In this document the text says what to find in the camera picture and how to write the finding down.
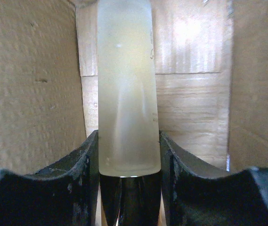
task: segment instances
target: glass cylinder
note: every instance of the glass cylinder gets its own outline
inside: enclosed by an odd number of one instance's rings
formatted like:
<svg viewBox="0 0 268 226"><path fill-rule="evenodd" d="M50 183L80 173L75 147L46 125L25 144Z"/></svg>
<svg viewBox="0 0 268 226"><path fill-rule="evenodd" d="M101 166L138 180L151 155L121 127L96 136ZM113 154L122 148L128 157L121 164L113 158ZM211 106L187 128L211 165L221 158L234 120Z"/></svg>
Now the glass cylinder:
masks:
<svg viewBox="0 0 268 226"><path fill-rule="evenodd" d="M99 171L161 169L149 0L100 0L97 12Z"/></svg>

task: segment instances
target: cardboard wall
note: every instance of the cardboard wall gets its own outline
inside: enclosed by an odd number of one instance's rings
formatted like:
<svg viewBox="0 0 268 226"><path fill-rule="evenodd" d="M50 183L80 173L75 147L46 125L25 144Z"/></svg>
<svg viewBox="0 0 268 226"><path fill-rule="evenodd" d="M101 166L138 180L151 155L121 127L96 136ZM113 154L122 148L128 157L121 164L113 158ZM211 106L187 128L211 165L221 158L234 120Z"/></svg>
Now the cardboard wall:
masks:
<svg viewBox="0 0 268 226"><path fill-rule="evenodd" d="M152 0L159 127L226 168L231 2ZM97 4L76 8L86 133L98 129Z"/></svg>
<svg viewBox="0 0 268 226"><path fill-rule="evenodd" d="M230 161L268 167L268 0L235 0L234 12Z"/></svg>
<svg viewBox="0 0 268 226"><path fill-rule="evenodd" d="M86 138L74 5L0 1L0 168L29 173Z"/></svg>

